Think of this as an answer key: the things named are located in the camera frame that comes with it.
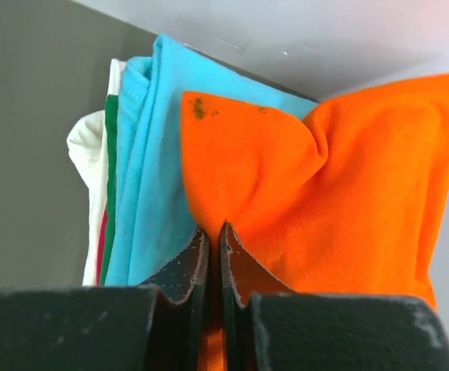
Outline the orange t shirt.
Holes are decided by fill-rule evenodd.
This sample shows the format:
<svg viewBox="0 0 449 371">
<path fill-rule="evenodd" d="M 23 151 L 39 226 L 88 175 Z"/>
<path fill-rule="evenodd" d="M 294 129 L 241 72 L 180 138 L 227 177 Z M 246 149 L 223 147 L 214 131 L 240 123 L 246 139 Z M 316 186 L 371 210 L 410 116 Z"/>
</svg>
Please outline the orange t shirt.
<svg viewBox="0 0 449 371">
<path fill-rule="evenodd" d="M 209 370 L 225 366 L 219 235 L 300 294 L 409 296 L 449 193 L 449 73 L 336 97 L 305 117 L 199 91 L 181 105 L 189 209 L 212 244 Z"/>
</svg>

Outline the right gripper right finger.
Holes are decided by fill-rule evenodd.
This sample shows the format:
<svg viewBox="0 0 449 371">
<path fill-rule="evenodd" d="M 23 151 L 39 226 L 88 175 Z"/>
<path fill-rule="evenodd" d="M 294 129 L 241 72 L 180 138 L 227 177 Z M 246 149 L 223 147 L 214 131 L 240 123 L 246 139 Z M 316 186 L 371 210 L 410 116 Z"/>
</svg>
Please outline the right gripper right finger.
<svg viewBox="0 0 449 371">
<path fill-rule="evenodd" d="M 219 235 L 228 370 L 449 370 L 449 339 L 409 296 L 300 294 Z"/>
</svg>

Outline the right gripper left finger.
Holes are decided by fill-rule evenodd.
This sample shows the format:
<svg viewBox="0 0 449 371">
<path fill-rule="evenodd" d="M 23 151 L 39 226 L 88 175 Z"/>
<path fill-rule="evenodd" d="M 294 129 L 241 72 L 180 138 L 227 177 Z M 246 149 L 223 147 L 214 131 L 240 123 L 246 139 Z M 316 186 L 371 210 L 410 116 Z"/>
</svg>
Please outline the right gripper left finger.
<svg viewBox="0 0 449 371">
<path fill-rule="evenodd" d="M 0 370 L 204 370 L 209 238 L 137 286 L 0 291 Z"/>
</svg>

